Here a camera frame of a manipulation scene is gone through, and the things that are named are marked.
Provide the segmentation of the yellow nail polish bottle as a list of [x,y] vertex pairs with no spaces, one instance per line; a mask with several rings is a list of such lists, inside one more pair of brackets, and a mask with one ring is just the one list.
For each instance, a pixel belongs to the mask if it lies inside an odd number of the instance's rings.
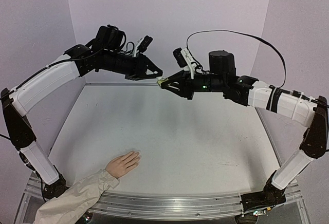
[[157,80],[157,85],[160,87],[160,88],[163,88],[166,84],[166,82],[168,81],[167,78],[161,78],[161,79],[158,79]]

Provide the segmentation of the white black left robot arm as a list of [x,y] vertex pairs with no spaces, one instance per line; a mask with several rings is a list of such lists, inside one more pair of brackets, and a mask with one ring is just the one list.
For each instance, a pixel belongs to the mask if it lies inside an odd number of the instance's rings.
[[44,199],[64,202],[69,198],[69,189],[62,174],[39,145],[27,118],[29,112],[60,87],[92,71],[119,73],[132,81],[162,76],[162,70],[144,54],[152,40],[146,35],[133,44],[132,50],[124,50],[128,44],[125,32],[115,26],[101,26],[96,37],[87,44],[67,49],[20,85],[1,91],[7,139],[24,165],[40,178]]

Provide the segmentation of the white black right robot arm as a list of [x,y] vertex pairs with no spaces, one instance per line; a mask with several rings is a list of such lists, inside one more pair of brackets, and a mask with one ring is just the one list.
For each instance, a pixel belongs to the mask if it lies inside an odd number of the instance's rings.
[[315,159],[328,152],[328,104],[323,96],[308,97],[250,76],[237,76],[234,55],[224,50],[209,53],[209,71],[198,73],[189,50],[173,52],[182,70],[157,81],[182,98],[191,100],[196,92],[221,92],[234,103],[264,109],[290,118],[306,127],[299,148],[269,177],[262,191],[243,194],[243,213],[260,211],[286,202],[287,186]]

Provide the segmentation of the beige sleeved forearm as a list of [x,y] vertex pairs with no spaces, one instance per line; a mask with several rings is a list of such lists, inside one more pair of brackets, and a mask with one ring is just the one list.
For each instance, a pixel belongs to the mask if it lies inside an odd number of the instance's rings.
[[36,212],[34,223],[76,223],[101,197],[119,185],[106,170],[77,181],[58,198],[44,203]]

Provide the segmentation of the bare human hand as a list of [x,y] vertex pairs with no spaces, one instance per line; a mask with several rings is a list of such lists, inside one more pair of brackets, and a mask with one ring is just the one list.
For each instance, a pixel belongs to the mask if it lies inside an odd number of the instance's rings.
[[111,160],[105,167],[105,170],[113,177],[119,179],[135,169],[139,165],[140,159],[139,152],[130,151]]

